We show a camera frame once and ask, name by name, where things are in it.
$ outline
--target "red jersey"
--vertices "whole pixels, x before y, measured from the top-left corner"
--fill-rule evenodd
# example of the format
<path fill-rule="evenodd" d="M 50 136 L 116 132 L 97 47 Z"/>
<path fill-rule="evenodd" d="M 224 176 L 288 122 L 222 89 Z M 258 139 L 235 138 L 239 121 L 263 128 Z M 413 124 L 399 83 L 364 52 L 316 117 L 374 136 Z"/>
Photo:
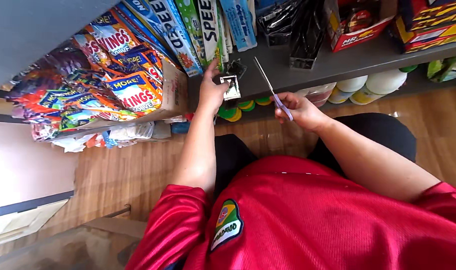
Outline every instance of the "red jersey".
<path fill-rule="evenodd" d="M 126 269 L 181 268 L 456 269 L 456 188 L 406 203 L 308 159 L 265 157 L 214 205 L 201 188 L 166 187 Z"/>

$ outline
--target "scissors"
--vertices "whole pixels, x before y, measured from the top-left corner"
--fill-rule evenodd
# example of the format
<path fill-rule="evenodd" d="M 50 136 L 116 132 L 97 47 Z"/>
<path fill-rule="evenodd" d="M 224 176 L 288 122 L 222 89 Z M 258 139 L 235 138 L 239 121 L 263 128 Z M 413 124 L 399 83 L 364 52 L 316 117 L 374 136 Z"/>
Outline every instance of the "scissors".
<path fill-rule="evenodd" d="M 270 81 L 268 80 L 266 74 L 264 73 L 264 70 L 263 70 L 263 68 L 261 67 L 260 62 L 258 62 L 258 59 L 256 58 L 256 56 L 255 56 L 254 61 L 255 61 L 256 66 L 257 66 L 258 69 L 260 70 L 261 74 L 263 75 L 264 80 L 268 83 L 268 86 L 269 86 L 269 88 L 270 88 L 271 93 L 273 93 L 274 104 L 276 105 L 277 108 L 282 109 L 282 110 L 288 115 L 289 120 L 292 121 L 292 120 L 293 120 L 293 116 L 291 115 L 289 109 L 281 102 L 281 100 L 280 100 L 280 98 L 278 97 L 278 95 L 274 93 L 273 87 L 271 86 L 271 83 L 270 83 Z"/>

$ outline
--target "white wall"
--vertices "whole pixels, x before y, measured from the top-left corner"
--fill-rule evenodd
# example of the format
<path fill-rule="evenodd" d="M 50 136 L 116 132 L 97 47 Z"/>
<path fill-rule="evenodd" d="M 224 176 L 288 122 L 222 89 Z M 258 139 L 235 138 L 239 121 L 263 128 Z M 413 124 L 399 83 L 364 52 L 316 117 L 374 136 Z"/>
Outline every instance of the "white wall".
<path fill-rule="evenodd" d="M 74 189 L 78 153 L 33 142 L 30 125 L 0 122 L 0 207 Z"/>

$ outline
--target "wooden floor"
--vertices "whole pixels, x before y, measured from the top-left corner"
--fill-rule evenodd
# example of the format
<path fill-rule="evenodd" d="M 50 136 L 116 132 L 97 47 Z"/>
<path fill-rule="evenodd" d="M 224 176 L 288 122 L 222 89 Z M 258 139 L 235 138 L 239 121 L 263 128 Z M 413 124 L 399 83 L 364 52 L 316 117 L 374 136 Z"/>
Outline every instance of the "wooden floor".
<path fill-rule="evenodd" d="M 417 164 L 456 186 L 456 88 L 423 95 L 385 97 L 369 105 L 326 111 L 331 117 L 380 112 L 397 117 L 417 138 Z M 275 120 L 216 126 L 216 135 L 234 133 L 258 156 L 305 157 L 317 137 L 292 123 Z M 147 220 L 168 184 L 184 136 L 163 143 L 139 143 L 112 150 L 90 148 L 80 155 L 75 195 L 39 232 L 0 246 L 0 255 L 32 244 L 131 204 L 131 219 Z"/>

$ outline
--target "scissor blade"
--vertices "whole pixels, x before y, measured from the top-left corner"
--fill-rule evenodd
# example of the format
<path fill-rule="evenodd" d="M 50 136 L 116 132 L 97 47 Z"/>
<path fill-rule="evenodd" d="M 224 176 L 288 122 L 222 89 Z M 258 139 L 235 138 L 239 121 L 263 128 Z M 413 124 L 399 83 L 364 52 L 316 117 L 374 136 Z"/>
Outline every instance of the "scissor blade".
<path fill-rule="evenodd" d="M 256 58 L 256 56 L 255 56 L 254 61 L 255 61 L 256 67 L 258 67 L 258 69 L 260 70 L 261 75 L 263 75 L 264 80 L 266 81 L 266 83 L 268 83 L 268 87 L 270 88 L 270 91 L 271 91 L 271 92 L 273 93 L 273 95 L 274 95 L 273 87 L 271 86 L 271 83 L 270 83 L 270 81 L 268 80 L 266 74 L 264 73 L 264 70 L 263 70 L 263 68 L 261 67 L 260 62 L 258 62 L 258 59 Z"/>

